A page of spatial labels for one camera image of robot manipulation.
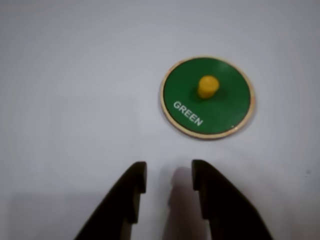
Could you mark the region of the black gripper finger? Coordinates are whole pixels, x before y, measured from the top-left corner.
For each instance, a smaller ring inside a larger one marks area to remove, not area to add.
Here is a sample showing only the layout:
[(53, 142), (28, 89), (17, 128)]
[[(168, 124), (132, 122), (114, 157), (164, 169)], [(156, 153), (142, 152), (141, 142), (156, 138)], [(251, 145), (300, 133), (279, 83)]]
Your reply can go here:
[(140, 197), (146, 193), (147, 163), (132, 164), (113, 185), (76, 240), (129, 240), (138, 223)]
[(213, 240), (271, 240), (252, 203), (215, 167), (201, 159), (191, 163), (193, 189)]

